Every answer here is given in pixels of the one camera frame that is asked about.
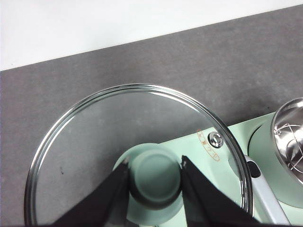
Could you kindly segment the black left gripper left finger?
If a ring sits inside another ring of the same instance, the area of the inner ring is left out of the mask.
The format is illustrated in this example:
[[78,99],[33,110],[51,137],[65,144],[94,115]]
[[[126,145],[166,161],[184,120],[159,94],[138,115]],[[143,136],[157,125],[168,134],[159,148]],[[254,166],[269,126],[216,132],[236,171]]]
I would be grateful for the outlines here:
[[72,207],[53,227],[126,227],[129,168],[123,161],[87,197]]

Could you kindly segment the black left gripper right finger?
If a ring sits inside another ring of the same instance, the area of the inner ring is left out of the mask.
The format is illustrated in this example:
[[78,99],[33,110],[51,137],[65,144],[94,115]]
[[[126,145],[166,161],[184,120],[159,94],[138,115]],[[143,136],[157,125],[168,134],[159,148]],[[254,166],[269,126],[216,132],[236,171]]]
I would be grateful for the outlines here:
[[218,190],[187,156],[181,159],[181,190],[188,227],[261,226]]

